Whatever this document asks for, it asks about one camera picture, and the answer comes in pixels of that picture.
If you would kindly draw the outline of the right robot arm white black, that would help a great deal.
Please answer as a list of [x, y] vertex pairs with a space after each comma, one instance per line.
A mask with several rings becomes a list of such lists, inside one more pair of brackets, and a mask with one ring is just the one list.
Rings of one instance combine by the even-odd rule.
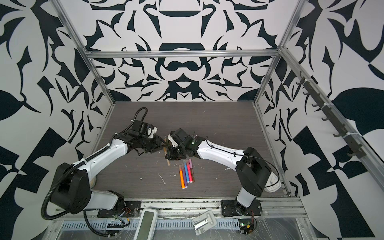
[[244, 208], [250, 207], [264, 190], [272, 193], [282, 186], [277, 168], [264, 160], [254, 148], [227, 148], [209, 141], [208, 138], [192, 137], [183, 129], [172, 131], [167, 136], [167, 144], [168, 160], [195, 157], [219, 163], [235, 171], [242, 186], [236, 203]]

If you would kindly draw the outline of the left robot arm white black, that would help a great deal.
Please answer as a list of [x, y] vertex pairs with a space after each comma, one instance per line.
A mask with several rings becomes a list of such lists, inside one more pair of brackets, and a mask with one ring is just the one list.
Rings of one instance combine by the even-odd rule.
[[73, 164], [58, 166], [42, 203], [42, 218], [54, 220], [66, 214], [75, 215], [93, 209], [120, 212], [124, 197], [114, 191], [93, 190], [92, 180], [132, 150], [153, 153], [165, 147], [166, 142], [156, 134], [157, 130], [153, 125], [135, 120], [128, 129], [116, 133], [108, 144], [92, 155]]

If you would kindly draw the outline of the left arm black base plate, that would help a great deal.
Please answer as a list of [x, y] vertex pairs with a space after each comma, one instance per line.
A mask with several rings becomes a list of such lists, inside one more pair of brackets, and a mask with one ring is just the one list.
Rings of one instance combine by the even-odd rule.
[[140, 201], [122, 201], [118, 202], [112, 210], [99, 210], [98, 218], [114, 218], [119, 216], [120, 218], [131, 218], [139, 215], [141, 210]]

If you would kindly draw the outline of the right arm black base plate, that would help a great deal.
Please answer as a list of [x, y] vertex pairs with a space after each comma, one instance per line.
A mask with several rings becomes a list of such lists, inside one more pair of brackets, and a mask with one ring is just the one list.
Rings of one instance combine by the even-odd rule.
[[249, 207], [244, 207], [236, 200], [221, 200], [221, 213], [224, 217], [261, 216], [261, 202], [254, 199]]

